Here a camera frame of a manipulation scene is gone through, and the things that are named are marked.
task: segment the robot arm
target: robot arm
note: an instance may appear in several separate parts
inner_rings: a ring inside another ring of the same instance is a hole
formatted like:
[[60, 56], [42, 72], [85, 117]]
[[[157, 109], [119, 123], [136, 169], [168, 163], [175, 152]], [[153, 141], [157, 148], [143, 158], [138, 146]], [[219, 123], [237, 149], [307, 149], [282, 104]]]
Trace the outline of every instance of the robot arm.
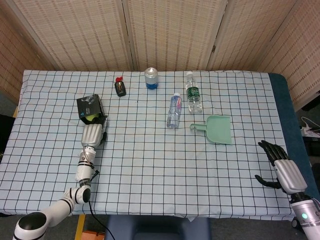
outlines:
[[317, 201], [305, 194], [307, 183], [294, 161], [290, 160], [284, 149], [267, 141], [258, 143], [263, 148], [275, 170], [276, 182], [263, 180], [259, 175], [255, 178], [262, 185], [282, 189], [291, 196], [291, 207], [309, 240], [320, 239], [320, 208]]
[[90, 200], [91, 175], [96, 156], [95, 148], [106, 140], [102, 137], [102, 124], [84, 126], [75, 180], [79, 187], [69, 188], [64, 196], [50, 207], [23, 216], [16, 224], [13, 240], [42, 240], [48, 227], [54, 227], [74, 210], [75, 204], [85, 204]]

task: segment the woven screen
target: woven screen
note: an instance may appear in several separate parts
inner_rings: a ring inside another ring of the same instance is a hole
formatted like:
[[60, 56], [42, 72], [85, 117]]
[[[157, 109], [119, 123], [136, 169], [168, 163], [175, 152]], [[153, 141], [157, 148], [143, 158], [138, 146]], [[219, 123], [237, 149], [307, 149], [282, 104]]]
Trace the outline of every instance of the woven screen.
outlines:
[[130, 70], [116, 0], [14, 2], [61, 70]]
[[231, 0], [208, 70], [251, 70], [296, 0]]
[[159, 71], [204, 70], [226, 3], [128, 0], [138, 70], [148, 67]]
[[25, 69], [50, 70], [0, 11], [0, 90], [16, 104]]
[[298, 2], [262, 55], [256, 70], [282, 74], [295, 109], [320, 91], [320, 1]]

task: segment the red cap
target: red cap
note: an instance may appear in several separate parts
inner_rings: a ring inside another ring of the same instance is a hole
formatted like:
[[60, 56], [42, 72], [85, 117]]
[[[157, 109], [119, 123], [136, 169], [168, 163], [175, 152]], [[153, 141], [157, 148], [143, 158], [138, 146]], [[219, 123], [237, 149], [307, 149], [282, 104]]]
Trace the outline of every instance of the red cap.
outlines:
[[122, 76], [118, 76], [116, 79], [115, 79], [115, 82], [118, 83], [118, 82], [122, 82], [124, 78]]

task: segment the can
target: can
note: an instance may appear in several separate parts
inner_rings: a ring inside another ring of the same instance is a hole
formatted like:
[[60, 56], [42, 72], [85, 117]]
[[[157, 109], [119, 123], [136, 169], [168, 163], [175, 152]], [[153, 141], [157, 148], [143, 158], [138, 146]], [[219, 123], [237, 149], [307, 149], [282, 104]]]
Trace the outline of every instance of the can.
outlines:
[[145, 85], [148, 89], [156, 89], [158, 87], [158, 71], [153, 67], [149, 67], [144, 71]]

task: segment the checkered tablecloth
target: checkered tablecloth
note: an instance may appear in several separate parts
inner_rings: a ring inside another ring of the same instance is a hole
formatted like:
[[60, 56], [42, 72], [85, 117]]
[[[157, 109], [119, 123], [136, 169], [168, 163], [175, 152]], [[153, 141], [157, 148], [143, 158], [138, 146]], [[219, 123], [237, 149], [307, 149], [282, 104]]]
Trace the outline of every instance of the checkered tablecloth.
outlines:
[[[195, 71], [202, 114], [190, 114], [186, 72], [159, 72], [146, 88], [143, 72], [26, 70], [19, 111], [0, 164], [0, 209], [25, 214], [48, 207], [76, 187], [83, 122], [76, 99], [98, 94], [107, 142], [96, 149], [91, 186], [97, 214], [290, 219], [286, 194], [255, 179], [275, 178], [260, 140], [285, 141], [267, 73]], [[127, 95], [118, 97], [123, 76]], [[170, 99], [183, 101], [178, 129], [166, 128]], [[210, 115], [231, 116], [232, 145], [212, 144], [189, 128]], [[88, 213], [77, 205], [74, 214]]]

